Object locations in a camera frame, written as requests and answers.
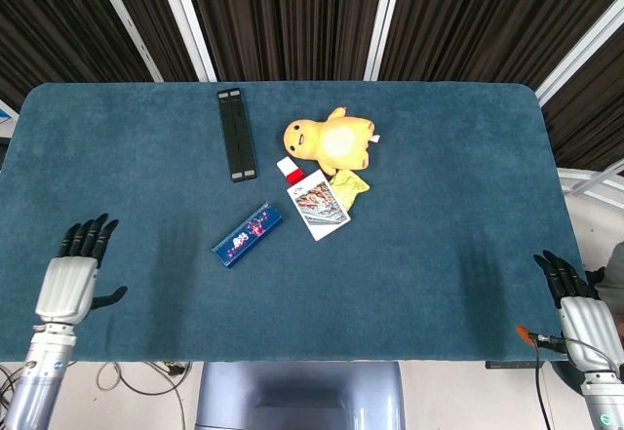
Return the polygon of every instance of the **yellow candy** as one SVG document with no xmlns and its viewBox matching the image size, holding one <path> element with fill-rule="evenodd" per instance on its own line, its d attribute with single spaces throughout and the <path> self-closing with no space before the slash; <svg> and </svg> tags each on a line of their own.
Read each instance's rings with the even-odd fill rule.
<svg viewBox="0 0 624 430">
<path fill-rule="evenodd" d="M 347 211 L 351 209 L 359 193 L 364 193 L 371 188 L 363 179 L 350 170 L 338 170 L 331 179 L 330 185 L 336 198 L 338 198 Z"/>
</svg>

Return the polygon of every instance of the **stuffed duck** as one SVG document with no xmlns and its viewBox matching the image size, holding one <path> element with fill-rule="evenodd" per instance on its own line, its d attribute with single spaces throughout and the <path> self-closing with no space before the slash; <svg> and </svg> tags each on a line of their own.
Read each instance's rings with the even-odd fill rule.
<svg viewBox="0 0 624 430">
<path fill-rule="evenodd" d="M 374 123 L 346 116 L 344 106 L 334 110 L 325 122 L 297 120 L 284 131 L 284 145 L 293 157 L 316 160 L 327 175 L 336 169 L 362 170 L 369 165 L 369 140 L 377 142 Z"/>
</svg>

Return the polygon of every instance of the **robotic arm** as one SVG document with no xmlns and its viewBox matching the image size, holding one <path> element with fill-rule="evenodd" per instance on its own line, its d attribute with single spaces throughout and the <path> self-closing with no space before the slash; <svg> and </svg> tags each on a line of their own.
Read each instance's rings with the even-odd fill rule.
<svg viewBox="0 0 624 430">
<path fill-rule="evenodd" d="M 585 374 L 581 391 L 596 430 L 624 428 L 624 384 L 620 381 L 624 350 L 613 317 L 594 288 L 565 260 L 550 252 L 534 258 L 559 310 L 563 337 L 528 332 L 528 338 L 537 347 L 567 353 Z"/>
<path fill-rule="evenodd" d="M 91 310 L 119 301 L 127 287 L 94 298 L 98 270 L 118 220 L 107 215 L 73 225 L 57 257 L 48 264 L 35 312 L 35 326 L 23 372 L 5 417 L 8 430 L 44 430 L 52 417 L 60 384 L 76 344 L 74 327 Z"/>
</svg>

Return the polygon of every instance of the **blue package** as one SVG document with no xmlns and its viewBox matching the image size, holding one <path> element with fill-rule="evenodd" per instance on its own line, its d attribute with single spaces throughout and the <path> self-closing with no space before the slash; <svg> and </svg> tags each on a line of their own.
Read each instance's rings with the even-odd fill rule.
<svg viewBox="0 0 624 430">
<path fill-rule="evenodd" d="M 264 203 L 213 248 L 225 267 L 230 267 L 282 221 L 277 210 Z"/>
</svg>

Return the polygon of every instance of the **wire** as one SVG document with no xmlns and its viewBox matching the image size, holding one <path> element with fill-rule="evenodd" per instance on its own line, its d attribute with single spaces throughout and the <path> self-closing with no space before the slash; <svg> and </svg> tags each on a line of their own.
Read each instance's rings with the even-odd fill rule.
<svg viewBox="0 0 624 430">
<path fill-rule="evenodd" d="M 546 428 L 547 430 L 551 430 L 548 415 L 546 414 L 546 409 L 544 408 L 544 401 L 542 400 L 542 391 L 539 387 L 539 348 L 537 347 L 536 342 L 533 343 L 533 346 L 535 347 L 535 388 L 537 389 L 537 399 L 539 400 L 539 407 L 542 409 L 542 415 L 544 417 Z"/>
<path fill-rule="evenodd" d="M 20 373 L 21 369 L 22 367 L 19 367 L 17 370 L 10 372 L 9 369 L 0 365 L 0 371 L 2 371 L 6 377 L 2 385 L 0 385 L 0 405 L 4 409 L 4 415 L 0 417 L 0 430 L 5 429 L 4 419 L 7 416 L 9 405 L 11 404 L 11 399 L 7 398 L 7 394 L 11 391 L 11 397 L 13 398 L 13 393 L 15 391 L 14 384 L 18 381 L 16 375 Z"/>
<path fill-rule="evenodd" d="M 96 375 L 96 387 L 97 387 L 97 389 L 99 389 L 100 391 L 104 391 L 104 392 L 112 391 L 117 386 L 119 386 L 119 383 L 123 383 L 124 386 L 126 386 L 128 389 L 130 389 L 131 391 L 133 391 L 133 392 L 135 392 L 135 393 L 137 393 L 137 394 L 139 394 L 141 396 L 149 396 L 149 397 L 163 396 L 165 394 L 169 394 L 171 392 L 174 392 L 175 396 L 177 397 L 177 403 L 179 404 L 179 411 L 180 411 L 180 416 L 181 416 L 182 430 L 184 430 L 186 428 L 186 419 L 185 419 L 185 415 L 184 415 L 184 406 L 182 405 L 182 398 L 180 397 L 179 392 L 177 391 L 177 388 L 186 380 L 186 377 L 191 372 L 193 364 L 189 362 L 187 367 L 186 367 L 186 369 L 184 370 L 184 374 L 182 375 L 181 379 L 177 383 L 174 383 L 167 376 L 167 373 L 163 369 L 161 369 L 157 364 L 155 364 L 154 362 L 143 362 L 143 363 L 146 364 L 147 366 L 149 366 L 154 371 L 156 371 L 163 378 L 165 378 L 167 380 L 167 382 L 171 385 L 171 387 L 169 389 L 164 390 L 164 391 L 158 391 L 158 392 L 143 391 L 141 389 L 137 389 L 137 388 L 135 388 L 133 385 L 131 385 L 126 380 L 126 378 L 124 377 L 124 375 L 122 373 L 121 366 L 119 365 L 119 363 L 117 363 L 117 362 L 106 362 L 97 371 L 97 375 Z M 115 370 L 115 373 L 116 373 L 115 381 L 110 386 L 102 386 L 101 382 L 100 382 L 101 373 L 108 366 L 112 366 L 113 369 Z"/>
<path fill-rule="evenodd" d="M 596 352 L 598 355 L 600 355 L 601 357 L 603 357 L 606 362 L 609 365 L 609 368 L 612 372 L 615 373 L 615 375 L 619 378 L 620 377 L 620 370 L 619 367 L 617 365 L 615 365 L 615 362 L 613 362 L 608 355 L 606 355 L 605 352 L 603 352 L 601 349 L 594 347 L 592 344 L 588 344 L 587 342 L 583 342 L 582 340 L 578 340 L 578 339 L 566 339 L 565 340 L 566 343 L 571 342 L 572 344 L 578 344 L 578 345 L 582 345 L 583 347 L 587 347 L 590 350 L 593 350 L 594 352 Z"/>
</svg>

